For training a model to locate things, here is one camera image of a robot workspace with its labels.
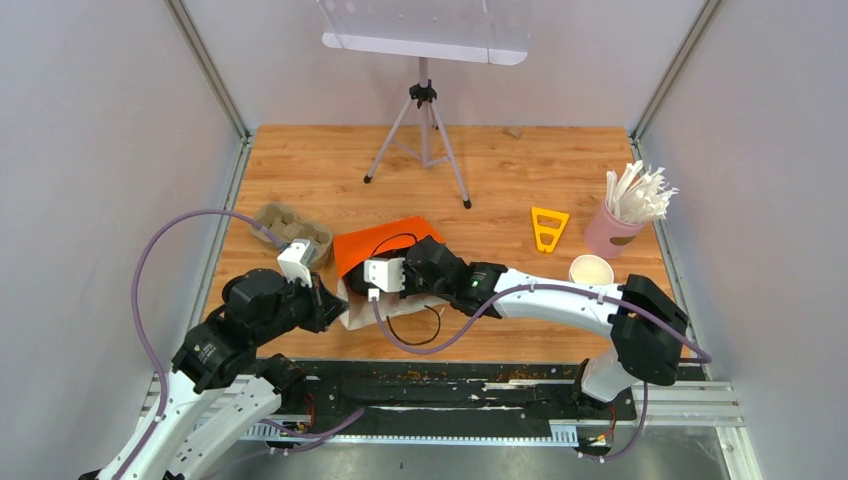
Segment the black cup lid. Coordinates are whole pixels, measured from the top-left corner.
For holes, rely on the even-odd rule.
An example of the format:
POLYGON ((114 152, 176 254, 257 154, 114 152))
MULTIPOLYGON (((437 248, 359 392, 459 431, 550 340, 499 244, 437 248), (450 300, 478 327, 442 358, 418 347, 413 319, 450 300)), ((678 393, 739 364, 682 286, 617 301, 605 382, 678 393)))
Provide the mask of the black cup lid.
POLYGON ((350 292, 360 297, 367 297, 369 283, 365 280, 364 264, 360 263, 344 275, 344 281, 350 292))

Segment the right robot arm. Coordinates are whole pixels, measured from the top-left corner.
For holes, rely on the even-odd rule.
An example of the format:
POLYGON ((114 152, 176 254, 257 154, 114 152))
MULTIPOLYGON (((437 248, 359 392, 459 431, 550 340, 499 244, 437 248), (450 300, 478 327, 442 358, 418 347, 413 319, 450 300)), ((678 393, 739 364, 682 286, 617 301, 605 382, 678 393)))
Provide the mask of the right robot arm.
POLYGON ((678 378, 688 315, 648 277, 580 285, 489 262, 467 263, 432 237, 404 254, 404 280, 415 293, 446 301, 477 321, 536 318, 607 338, 603 354, 582 363, 571 403, 596 417, 637 382, 671 386, 678 378))

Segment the orange paper bag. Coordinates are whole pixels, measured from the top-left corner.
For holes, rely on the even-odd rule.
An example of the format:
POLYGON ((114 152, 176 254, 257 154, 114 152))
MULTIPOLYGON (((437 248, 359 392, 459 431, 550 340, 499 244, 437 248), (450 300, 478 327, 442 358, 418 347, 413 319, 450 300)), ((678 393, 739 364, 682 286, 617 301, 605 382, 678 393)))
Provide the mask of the orange paper bag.
POLYGON ((427 345, 441 333, 443 303, 437 297, 417 293, 405 278, 404 261, 409 249, 426 238, 442 243, 444 237, 425 218, 413 216, 337 236, 333 255, 339 277, 337 295, 348 303, 340 317, 349 331, 375 325, 372 301, 376 300, 383 325, 395 341, 418 347, 427 345), (430 338, 410 341, 400 337, 391 320, 428 311, 435 316, 436 329, 430 338))

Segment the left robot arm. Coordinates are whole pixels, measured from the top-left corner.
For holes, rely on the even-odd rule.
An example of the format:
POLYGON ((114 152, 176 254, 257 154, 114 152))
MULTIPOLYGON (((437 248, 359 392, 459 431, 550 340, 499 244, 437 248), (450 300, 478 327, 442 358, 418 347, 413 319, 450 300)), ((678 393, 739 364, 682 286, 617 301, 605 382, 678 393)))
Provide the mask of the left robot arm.
POLYGON ((231 279, 223 303, 192 328, 171 361, 167 393, 107 466, 87 479, 199 479, 252 425, 298 411, 305 373, 260 346, 296 328, 325 332, 349 308, 319 275, 310 283, 270 269, 231 279))

